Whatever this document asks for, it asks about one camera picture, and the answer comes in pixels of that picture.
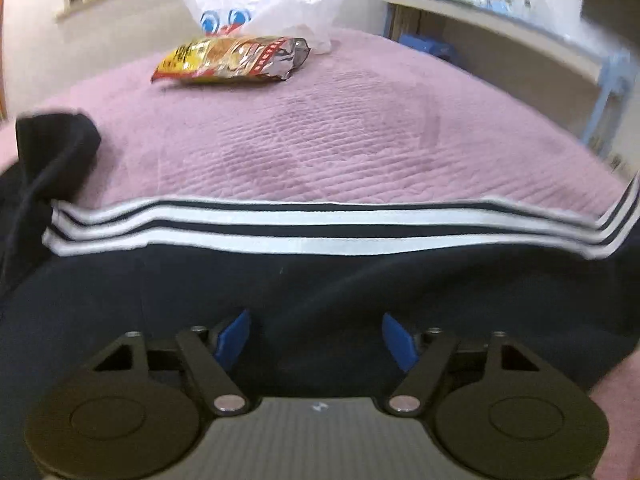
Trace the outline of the yellow red snack packet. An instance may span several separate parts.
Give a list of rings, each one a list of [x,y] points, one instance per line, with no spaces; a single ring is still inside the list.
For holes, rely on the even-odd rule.
[[[303,38],[209,36],[165,56],[151,81],[284,81],[304,65],[310,51]]]

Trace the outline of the dark navy striped garment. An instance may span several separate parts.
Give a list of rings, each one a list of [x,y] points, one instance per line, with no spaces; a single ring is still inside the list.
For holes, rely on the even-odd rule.
[[[21,118],[1,177],[6,479],[590,474],[589,391],[639,343],[639,185],[599,217],[507,200],[73,202],[101,137]],[[212,329],[242,310],[232,370]],[[404,373],[390,313],[420,353]]]

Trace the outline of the purple quilted bed cover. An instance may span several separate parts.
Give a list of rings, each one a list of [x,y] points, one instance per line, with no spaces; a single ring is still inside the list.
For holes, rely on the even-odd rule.
[[[153,197],[271,203],[508,202],[599,217],[630,182],[571,134],[438,58],[341,30],[283,82],[152,82],[154,58],[24,117],[87,116],[101,143],[76,206]],[[590,391],[608,416],[600,479],[639,474],[639,344]]]

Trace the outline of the blue plastic stool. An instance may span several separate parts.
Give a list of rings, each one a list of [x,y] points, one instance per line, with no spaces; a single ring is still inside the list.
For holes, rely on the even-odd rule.
[[[405,47],[427,53],[451,64],[457,64],[459,61],[456,49],[446,42],[409,34],[402,34],[398,42]]]

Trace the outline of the blue white wall desk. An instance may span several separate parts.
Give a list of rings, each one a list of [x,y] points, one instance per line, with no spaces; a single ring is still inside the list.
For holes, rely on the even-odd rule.
[[[397,9],[428,12],[492,32],[594,84],[599,95],[582,130],[582,143],[595,148],[601,157],[612,152],[639,71],[638,63],[628,50],[594,50],[570,36],[557,34],[513,13],[496,11],[471,0],[382,1],[388,4],[384,28],[387,37],[392,34],[392,21]]]

